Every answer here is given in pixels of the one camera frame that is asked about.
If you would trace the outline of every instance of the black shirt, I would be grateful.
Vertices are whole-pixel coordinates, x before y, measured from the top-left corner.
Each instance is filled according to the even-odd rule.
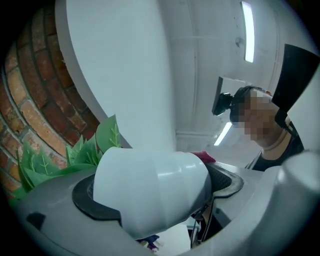
[[[289,141],[288,146],[286,147],[283,154],[276,160],[266,160],[262,157],[261,152],[259,153],[258,159],[254,159],[251,163],[249,163],[245,168],[252,169],[256,171],[264,172],[266,169],[273,167],[273,166],[281,166],[282,163],[288,159],[289,157],[301,153],[304,150],[304,146],[301,142],[301,139],[297,133],[296,128],[290,122],[289,126],[292,127],[294,136],[292,135]]]

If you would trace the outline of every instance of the white wall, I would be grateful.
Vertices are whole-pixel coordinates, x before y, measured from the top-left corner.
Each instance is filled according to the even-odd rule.
[[[87,84],[104,113],[116,114],[119,130],[133,148],[174,151],[170,52],[158,2],[65,3],[67,22],[57,27],[57,32],[64,60],[80,94],[86,91],[81,87]],[[56,13],[56,19],[59,15],[63,15],[62,11]],[[65,26],[69,38],[61,33]],[[74,56],[64,47],[70,41]],[[81,74],[72,69],[75,62]],[[81,96],[87,104],[93,100],[87,99],[89,93]]]

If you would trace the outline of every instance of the white cylinder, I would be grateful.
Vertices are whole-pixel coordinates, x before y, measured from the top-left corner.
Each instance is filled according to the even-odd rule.
[[[185,221],[210,197],[208,170],[192,153],[112,147],[94,177],[93,200],[120,211],[134,239]]]

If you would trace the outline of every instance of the artificial plant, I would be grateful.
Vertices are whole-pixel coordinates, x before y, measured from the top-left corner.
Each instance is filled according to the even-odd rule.
[[[91,139],[84,140],[81,135],[73,147],[66,145],[67,167],[61,170],[42,148],[36,153],[28,142],[24,141],[21,160],[18,151],[16,152],[21,187],[13,191],[15,197],[9,200],[10,205],[14,206],[34,187],[47,180],[97,166],[103,154],[111,147],[121,147],[116,115],[100,123]]]

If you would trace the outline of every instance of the curved white surface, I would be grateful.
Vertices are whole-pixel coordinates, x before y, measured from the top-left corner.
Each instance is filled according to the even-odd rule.
[[[56,3],[61,51],[87,105],[94,101],[108,117],[116,114],[119,131],[133,148],[175,151],[170,53],[158,2]],[[85,82],[76,83],[79,75]]]
[[[120,211],[123,229],[142,239],[185,221],[211,190],[206,166],[192,153],[112,147],[96,169],[93,199]]]
[[[187,225],[175,225],[168,230],[157,234],[163,246],[155,253],[157,256],[178,256],[191,249]]]

